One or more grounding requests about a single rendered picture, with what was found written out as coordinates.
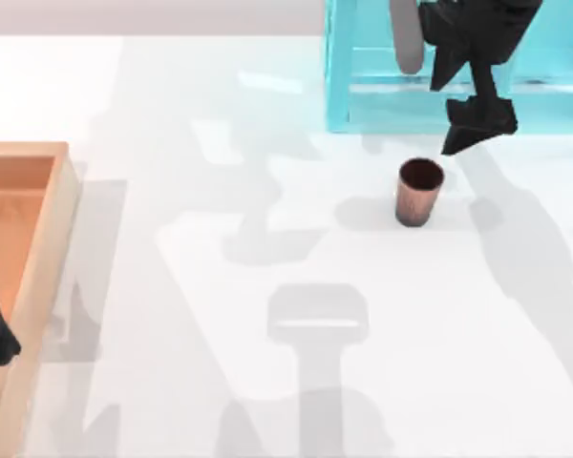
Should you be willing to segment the pale grey rounded box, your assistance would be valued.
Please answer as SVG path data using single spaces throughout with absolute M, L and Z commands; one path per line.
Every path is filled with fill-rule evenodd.
M 424 61 L 422 36 L 416 0 L 390 0 L 393 46 L 400 71 L 417 74 Z

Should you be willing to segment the brown cup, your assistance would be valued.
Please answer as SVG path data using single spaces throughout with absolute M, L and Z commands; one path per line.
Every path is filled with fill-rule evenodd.
M 430 218 L 444 172 L 434 160 L 414 157 L 399 168 L 395 194 L 395 217 L 406 227 L 421 227 Z

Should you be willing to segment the light blue rack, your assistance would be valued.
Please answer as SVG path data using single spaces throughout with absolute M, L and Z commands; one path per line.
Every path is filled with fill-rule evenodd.
M 469 67 L 429 89 L 435 50 L 415 75 L 402 73 L 389 0 L 326 0 L 326 123 L 334 133 L 441 134 L 445 104 L 474 94 Z M 543 0 L 510 61 L 493 69 L 514 103 L 521 134 L 573 135 L 573 0 Z

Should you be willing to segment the salmon-coloured shallow box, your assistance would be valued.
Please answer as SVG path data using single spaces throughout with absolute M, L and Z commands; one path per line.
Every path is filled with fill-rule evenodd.
M 22 346 L 0 366 L 0 458 L 24 436 L 79 191 L 67 143 L 0 141 L 0 309 Z

